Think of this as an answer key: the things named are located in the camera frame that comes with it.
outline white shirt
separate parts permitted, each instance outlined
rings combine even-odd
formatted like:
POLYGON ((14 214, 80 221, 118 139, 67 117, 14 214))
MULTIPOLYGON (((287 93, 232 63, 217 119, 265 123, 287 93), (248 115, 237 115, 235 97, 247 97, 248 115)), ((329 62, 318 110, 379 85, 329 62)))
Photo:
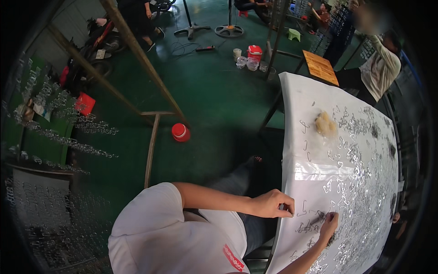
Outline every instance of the white shirt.
POLYGON ((399 75, 402 65, 397 55, 385 48, 376 35, 369 38, 376 51, 359 68, 360 78, 378 102, 399 75))
POLYGON ((234 211, 200 210, 209 221, 184 219, 171 183, 144 189, 122 210, 108 239, 115 274, 249 273, 246 233, 234 211))

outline red logo print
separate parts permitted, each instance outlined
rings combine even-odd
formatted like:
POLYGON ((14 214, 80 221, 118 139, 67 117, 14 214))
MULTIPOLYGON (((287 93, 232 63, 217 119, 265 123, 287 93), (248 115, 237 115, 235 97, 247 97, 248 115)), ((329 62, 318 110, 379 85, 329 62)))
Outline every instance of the red logo print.
POLYGON ((226 258, 230 261, 230 264, 234 266, 238 271, 242 272, 244 270, 244 264, 241 263, 231 252, 230 248, 225 244, 222 249, 226 258))

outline red plastic cup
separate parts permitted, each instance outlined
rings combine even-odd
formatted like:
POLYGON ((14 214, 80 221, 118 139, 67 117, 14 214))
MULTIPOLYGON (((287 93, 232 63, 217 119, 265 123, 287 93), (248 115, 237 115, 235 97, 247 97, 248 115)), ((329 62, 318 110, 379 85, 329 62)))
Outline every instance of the red plastic cup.
POLYGON ((185 125, 183 125, 181 123, 173 125, 173 127, 172 127, 172 135, 173 135, 173 138, 175 140, 177 140, 178 142, 185 142, 188 139, 190 139, 190 131, 189 131, 189 129, 185 125))

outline white table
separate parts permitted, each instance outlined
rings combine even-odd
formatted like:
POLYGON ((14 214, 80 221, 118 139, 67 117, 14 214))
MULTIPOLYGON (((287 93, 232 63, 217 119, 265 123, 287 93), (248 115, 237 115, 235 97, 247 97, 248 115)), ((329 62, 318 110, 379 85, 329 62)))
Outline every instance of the white table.
POLYGON ((336 211, 335 241, 308 273, 361 274, 378 260, 394 214, 399 163, 392 122, 340 88, 287 72, 279 77, 282 191, 295 199, 295 216, 279 222, 266 273, 278 273, 313 246, 325 214, 336 211), (339 125, 334 140, 315 130, 322 110, 339 125))

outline sneaker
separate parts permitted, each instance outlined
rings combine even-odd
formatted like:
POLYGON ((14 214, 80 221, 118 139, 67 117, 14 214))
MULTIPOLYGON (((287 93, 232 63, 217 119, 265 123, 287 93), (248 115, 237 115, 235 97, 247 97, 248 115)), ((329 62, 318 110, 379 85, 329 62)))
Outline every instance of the sneaker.
POLYGON ((166 34, 164 33, 164 31, 163 31, 163 29, 162 28, 160 28, 160 27, 157 27, 157 29, 159 29, 160 30, 160 33, 158 34, 158 36, 160 36, 161 38, 165 38, 166 37, 166 34))
POLYGON ((145 52, 151 51, 151 49, 155 46, 155 42, 152 45, 146 43, 145 52))

